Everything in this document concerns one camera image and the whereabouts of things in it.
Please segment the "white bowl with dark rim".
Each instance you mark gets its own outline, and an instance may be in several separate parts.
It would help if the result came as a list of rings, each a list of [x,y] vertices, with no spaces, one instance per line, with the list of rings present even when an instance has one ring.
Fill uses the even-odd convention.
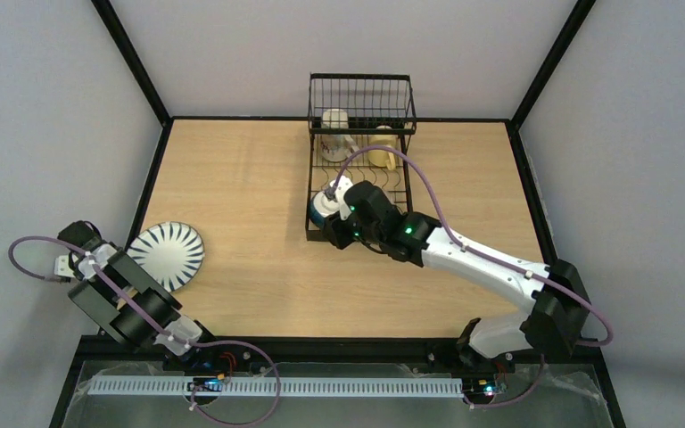
[[[325,219],[339,211],[340,204],[334,198],[328,198],[325,191],[315,193],[310,199],[309,219],[319,230],[324,227]]]

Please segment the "black wire dish rack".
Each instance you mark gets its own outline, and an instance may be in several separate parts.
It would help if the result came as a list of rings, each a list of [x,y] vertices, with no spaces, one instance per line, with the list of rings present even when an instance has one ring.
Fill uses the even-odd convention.
[[[417,131],[417,114],[410,76],[403,74],[324,73],[309,76],[307,123],[309,131],[309,166],[305,237],[310,242],[321,242],[321,230],[309,219],[311,197],[323,191],[335,179],[344,161],[330,162],[320,155],[319,136],[332,134],[321,128],[321,116],[327,109],[339,108],[349,115],[347,133],[355,139],[359,149],[368,147],[372,134],[388,125],[399,138],[397,148],[409,151],[411,137]]]

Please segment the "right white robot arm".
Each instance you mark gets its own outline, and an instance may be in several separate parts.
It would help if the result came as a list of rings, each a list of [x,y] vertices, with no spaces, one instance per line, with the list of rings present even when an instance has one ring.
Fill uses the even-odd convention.
[[[575,267],[518,259],[470,240],[426,214],[400,210],[384,190],[343,177],[317,192],[309,217],[335,248],[361,243],[370,250],[420,268],[433,268],[478,284],[516,307],[505,316],[471,320],[458,339],[470,360],[536,350],[569,358],[589,315]]]

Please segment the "yellow ceramic mug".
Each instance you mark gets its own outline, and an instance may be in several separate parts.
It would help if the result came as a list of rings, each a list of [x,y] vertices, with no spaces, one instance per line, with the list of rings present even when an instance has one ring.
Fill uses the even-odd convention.
[[[377,130],[386,130],[385,134],[372,134],[367,138],[369,146],[381,145],[396,149],[398,144],[398,136],[391,133],[392,128],[388,125],[379,125]],[[386,168],[388,170],[395,170],[398,166],[398,157],[390,151],[386,150],[371,150],[367,153],[368,161],[375,167]]]

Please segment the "seashell pattern ceramic mug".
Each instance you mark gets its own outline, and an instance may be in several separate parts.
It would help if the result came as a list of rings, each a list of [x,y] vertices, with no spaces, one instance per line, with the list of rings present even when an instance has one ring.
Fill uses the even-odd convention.
[[[319,136],[320,155],[326,161],[345,161],[359,149],[355,139],[347,133],[349,128],[347,111],[339,108],[323,111],[321,128],[332,131],[332,134],[321,134]]]

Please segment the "blue striped white plate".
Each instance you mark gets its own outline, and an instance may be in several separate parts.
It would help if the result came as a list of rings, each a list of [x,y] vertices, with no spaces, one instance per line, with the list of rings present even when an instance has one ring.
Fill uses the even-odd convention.
[[[194,227],[166,221],[141,232],[128,246],[127,254],[166,291],[175,292],[200,271],[205,246]]]

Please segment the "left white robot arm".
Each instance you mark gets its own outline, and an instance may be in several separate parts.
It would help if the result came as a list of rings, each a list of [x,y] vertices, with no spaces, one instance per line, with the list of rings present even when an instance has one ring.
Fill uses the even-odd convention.
[[[187,361],[213,334],[182,314],[174,293],[195,279],[205,261],[200,233],[186,223],[150,226],[127,248],[102,238],[85,221],[57,236],[70,244],[69,268],[78,279],[70,300],[122,345],[161,346]]]

